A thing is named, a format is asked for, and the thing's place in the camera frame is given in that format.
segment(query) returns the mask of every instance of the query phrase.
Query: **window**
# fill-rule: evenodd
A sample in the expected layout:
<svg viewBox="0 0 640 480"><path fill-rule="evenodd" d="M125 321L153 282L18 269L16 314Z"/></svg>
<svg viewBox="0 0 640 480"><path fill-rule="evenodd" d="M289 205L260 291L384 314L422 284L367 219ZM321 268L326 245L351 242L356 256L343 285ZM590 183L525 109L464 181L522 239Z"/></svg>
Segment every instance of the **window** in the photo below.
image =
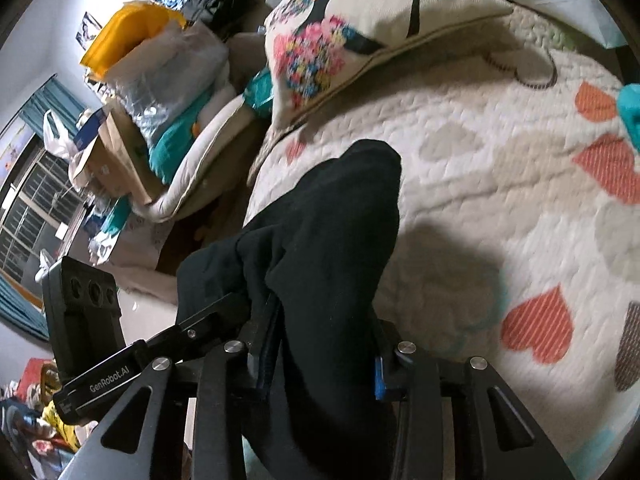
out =
<svg viewBox="0 0 640 480"><path fill-rule="evenodd" d="M42 290L34 279L40 268L40 251L46 249L54 258L58 256L62 244L58 237L65 231L64 225L71 224L82 199L69 182L66 162L47 153L40 140L23 156L28 163L14 177L2 202L0 267L41 297Z"/></svg>

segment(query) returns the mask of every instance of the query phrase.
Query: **quilted bedspread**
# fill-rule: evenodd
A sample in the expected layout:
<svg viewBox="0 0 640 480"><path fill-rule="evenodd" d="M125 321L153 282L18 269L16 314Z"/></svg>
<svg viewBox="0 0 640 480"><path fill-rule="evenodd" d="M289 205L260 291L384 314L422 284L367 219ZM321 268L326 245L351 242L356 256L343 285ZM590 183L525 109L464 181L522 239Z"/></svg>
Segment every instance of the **quilted bedspread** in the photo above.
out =
<svg viewBox="0 0 640 480"><path fill-rule="evenodd" d="M354 141L388 142L401 224L378 315L438 355L487 357L595 480L640 402L640 156L620 82L527 16L533 37L503 18L450 34L268 136L246 220Z"/></svg>

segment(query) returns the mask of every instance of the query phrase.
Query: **floral pillowcase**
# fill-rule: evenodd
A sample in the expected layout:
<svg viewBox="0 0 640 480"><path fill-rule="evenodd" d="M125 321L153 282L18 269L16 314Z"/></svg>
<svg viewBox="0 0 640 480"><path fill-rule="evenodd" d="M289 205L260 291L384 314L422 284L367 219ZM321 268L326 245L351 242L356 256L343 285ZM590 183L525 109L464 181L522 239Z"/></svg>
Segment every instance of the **floral pillowcase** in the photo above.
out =
<svg viewBox="0 0 640 480"><path fill-rule="evenodd" d="M272 134L293 129L376 64L512 9L505 0L283 0L265 22Z"/></svg>

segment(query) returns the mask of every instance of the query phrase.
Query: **orange heart pattern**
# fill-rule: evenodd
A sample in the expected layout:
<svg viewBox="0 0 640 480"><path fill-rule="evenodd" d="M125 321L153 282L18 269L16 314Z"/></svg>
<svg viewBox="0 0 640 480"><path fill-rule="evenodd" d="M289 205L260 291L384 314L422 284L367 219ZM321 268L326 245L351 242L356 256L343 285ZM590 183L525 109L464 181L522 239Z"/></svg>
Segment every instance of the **orange heart pattern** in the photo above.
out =
<svg viewBox="0 0 640 480"><path fill-rule="evenodd" d="M604 134L574 156L573 161L620 202L640 204L640 174L634 171L631 147L621 137Z"/></svg>
<svg viewBox="0 0 640 480"><path fill-rule="evenodd" d="M640 379L640 303L632 301L626 311L625 328L618 346L614 380L616 390L625 392Z"/></svg>
<svg viewBox="0 0 640 480"><path fill-rule="evenodd" d="M500 339L510 350L532 348L537 362L553 364L564 357L573 334L571 315L557 285L508 313Z"/></svg>
<svg viewBox="0 0 640 480"><path fill-rule="evenodd" d="M618 114L616 100L586 81L582 82L575 96L575 107L592 123L609 121Z"/></svg>
<svg viewBox="0 0 640 480"><path fill-rule="evenodd" d="M285 156L287 157L287 166L290 166L294 160L302 155L305 148L306 142L303 142L301 139L293 139L284 150Z"/></svg>

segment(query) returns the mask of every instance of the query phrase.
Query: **red heart pattern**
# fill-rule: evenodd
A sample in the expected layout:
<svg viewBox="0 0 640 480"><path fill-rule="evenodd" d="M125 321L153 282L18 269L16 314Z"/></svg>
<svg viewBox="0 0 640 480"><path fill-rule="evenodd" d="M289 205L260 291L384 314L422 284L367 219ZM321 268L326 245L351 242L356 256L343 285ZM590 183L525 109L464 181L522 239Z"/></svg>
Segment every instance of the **red heart pattern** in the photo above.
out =
<svg viewBox="0 0 640 480"><path fill-rule="evenodd" d="M575 95L575 107L591 123L609 121L618 114L616 100L586 81Z"/></svg>
<svg viewBox="0 0 640 480"><path fill-rule="evenodd" d="M285 156L287 157L287 166L290 166L294 160L302 155L305 148L306 142L303 142L301 139L293 139L284 149Z"/></svg>
<svg viewBox="0 0 640 480"><path fill-rule="evenodd" d="M640 174L634 171L633 151L622 137L604 134L572 160L620 202L640 204Z"/></svg>
<svg viewBox="0 0 640 480"><path fill-rule="evenodd" d="M557 363L571 344L574 325L560 285L530 298L507 314L500 338L510 350L533 349L533 359Z"/></svg>

